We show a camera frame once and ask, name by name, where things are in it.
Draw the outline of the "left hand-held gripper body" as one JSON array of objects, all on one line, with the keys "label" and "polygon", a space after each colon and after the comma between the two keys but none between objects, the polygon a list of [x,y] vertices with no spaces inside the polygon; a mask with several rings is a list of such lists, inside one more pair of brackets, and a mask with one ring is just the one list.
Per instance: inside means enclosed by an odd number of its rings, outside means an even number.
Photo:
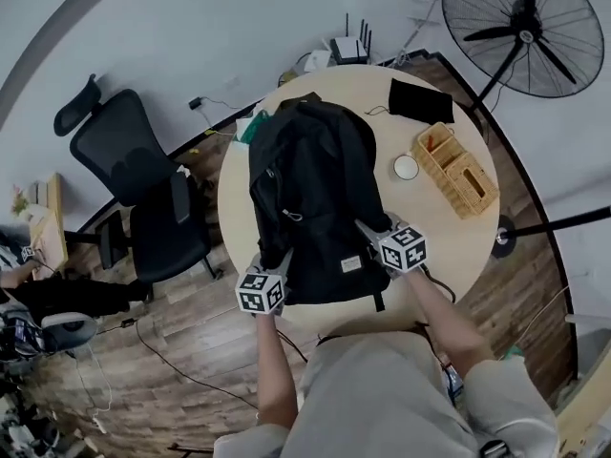
[{"label": "left hand-held gripper body", "polygon": [[265,269],[256,254],[235,286],[238,307],[251,315],[281,315],[287,295],[287,271],[293,250],[289,250],[277,268]]}]

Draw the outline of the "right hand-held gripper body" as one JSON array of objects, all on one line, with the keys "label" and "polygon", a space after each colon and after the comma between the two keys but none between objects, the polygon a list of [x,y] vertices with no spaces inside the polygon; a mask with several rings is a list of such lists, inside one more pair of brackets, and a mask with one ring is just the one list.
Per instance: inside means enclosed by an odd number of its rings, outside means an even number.
[{"label": "right hand-held gripper body", "polygon": [[426,261],[426,237],[394,213],[387,212],[387,216],[391,222],[390,229],[380,233],[367,227],[361,220],[355,223],[375,250],[374,258],[394,280]]}]

